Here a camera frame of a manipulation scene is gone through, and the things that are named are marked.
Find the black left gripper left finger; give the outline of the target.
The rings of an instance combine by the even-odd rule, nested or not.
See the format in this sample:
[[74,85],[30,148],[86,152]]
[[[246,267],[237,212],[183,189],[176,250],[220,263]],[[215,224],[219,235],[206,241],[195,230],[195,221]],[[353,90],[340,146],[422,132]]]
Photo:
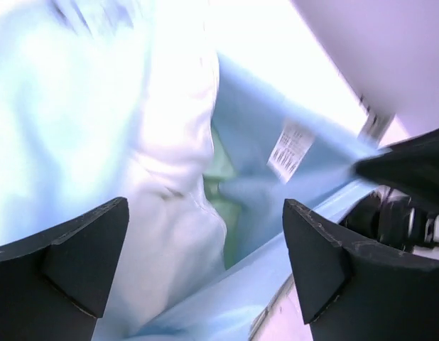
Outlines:
[[0,340],[91,340],[129,223],[117,197],[0,246]]

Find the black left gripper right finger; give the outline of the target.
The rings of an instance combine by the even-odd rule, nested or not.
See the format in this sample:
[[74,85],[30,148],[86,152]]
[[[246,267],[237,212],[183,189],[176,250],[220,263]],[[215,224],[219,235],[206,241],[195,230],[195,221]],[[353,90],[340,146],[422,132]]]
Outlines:
[[439,340],[439,260],[363,237],[296,200],[283,232],[314,340]]

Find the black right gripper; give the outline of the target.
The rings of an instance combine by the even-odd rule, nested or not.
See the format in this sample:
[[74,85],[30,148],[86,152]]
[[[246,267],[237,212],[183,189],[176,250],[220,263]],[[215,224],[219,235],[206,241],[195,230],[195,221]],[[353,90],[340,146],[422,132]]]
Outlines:
[[342,219],[343,227],[406,252],[439,249],[439,128],[389,145],[354,171],[387,191],[361,199]]

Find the blue green satin pillowcase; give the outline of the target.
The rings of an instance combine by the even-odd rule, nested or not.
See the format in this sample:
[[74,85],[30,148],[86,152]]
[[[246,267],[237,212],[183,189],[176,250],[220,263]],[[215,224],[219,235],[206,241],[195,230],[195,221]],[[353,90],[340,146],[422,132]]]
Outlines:
[[219,56],[219,76],[213,126],[235,174],[216,192],[240,208],[227,267],[136,339],[310,340],[283,235],[284,200],[339,220],[372,190],[351,167],[376,150],[231,57]]

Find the white pillow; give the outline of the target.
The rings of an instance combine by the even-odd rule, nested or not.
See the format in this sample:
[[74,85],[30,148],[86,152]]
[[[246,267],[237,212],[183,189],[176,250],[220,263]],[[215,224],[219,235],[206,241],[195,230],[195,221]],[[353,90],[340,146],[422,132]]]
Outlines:
[[129,227],[95,340],[224,269],[205,197],[220,82],[207,1],[17,1],[0,13],[0,245],[114,197]]

